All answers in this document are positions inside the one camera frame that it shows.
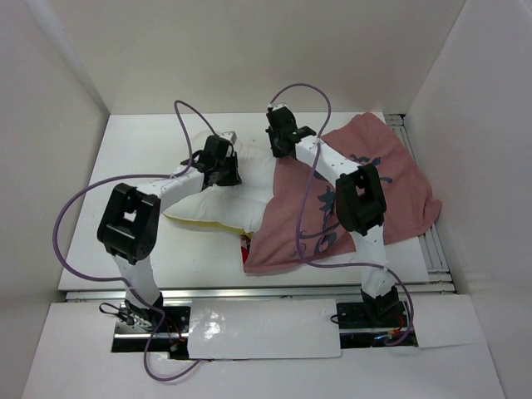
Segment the white pillow with yellow edge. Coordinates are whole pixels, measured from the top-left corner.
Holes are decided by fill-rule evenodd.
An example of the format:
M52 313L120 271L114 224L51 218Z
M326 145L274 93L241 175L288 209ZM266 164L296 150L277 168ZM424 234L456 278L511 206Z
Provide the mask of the white pillow with yellow edge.
M275 159L269 149L237 138L241 185L209 187L170 206L164 216L183 223L220 226L241 234L259 231L264 211L273 198Z

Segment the red and pink patterned pillowcase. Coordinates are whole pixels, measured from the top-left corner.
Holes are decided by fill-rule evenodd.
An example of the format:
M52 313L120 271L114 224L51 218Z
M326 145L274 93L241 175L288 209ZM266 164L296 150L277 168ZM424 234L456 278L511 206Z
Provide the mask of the red and pink patterned pillowcase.
M360 171L327 180L291 156L277 159L273 197L251 239L245 273L292 270L302 259L355 252L339 215L365 230L381 221L385 244L424 234L438 218L441 201L396 133L378 117L354 116L322 139L360 164Z

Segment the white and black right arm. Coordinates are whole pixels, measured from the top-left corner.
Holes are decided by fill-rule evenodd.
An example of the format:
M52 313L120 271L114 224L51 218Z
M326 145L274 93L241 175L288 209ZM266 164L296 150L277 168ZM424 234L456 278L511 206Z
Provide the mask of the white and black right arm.
M377 168L348 159L311 128L299 127L284 104L270 104L266 116L273 155L290 156L334 185L333 210L361 258L354 265L362 269L362 315L372 326L382 325L399 297L394 275L387 269L383 238L387 204Z

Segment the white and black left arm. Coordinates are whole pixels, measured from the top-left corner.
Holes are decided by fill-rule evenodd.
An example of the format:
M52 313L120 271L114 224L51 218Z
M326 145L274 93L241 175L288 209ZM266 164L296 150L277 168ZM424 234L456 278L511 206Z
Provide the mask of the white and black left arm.
M134 318L147 332L164 322L163 297L150 261L160 215L210 186L240 185L236 140L233 131L210 135L204 148L183 161L174 176L141 186L120 183L111 192L96 237L127 281L128 319Z

